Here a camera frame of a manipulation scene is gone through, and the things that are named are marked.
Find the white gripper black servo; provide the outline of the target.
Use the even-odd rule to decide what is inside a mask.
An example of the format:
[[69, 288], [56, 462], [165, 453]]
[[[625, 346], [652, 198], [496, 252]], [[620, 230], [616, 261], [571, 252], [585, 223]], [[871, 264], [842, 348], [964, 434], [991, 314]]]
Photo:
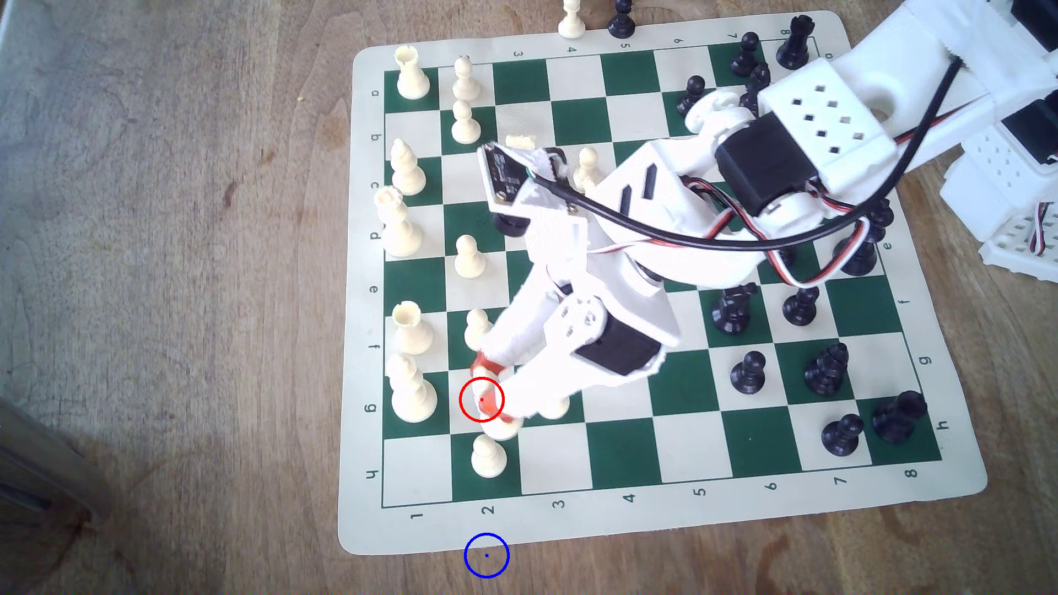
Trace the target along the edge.
[[627, 253], [589, 254], [570, 285], [522, 285], [484, 336], [469, 376], [484, 384], [484, 417], [525, 418], [589, 386], [622, 386], [659, 369], [681, 335], [665, 291]]

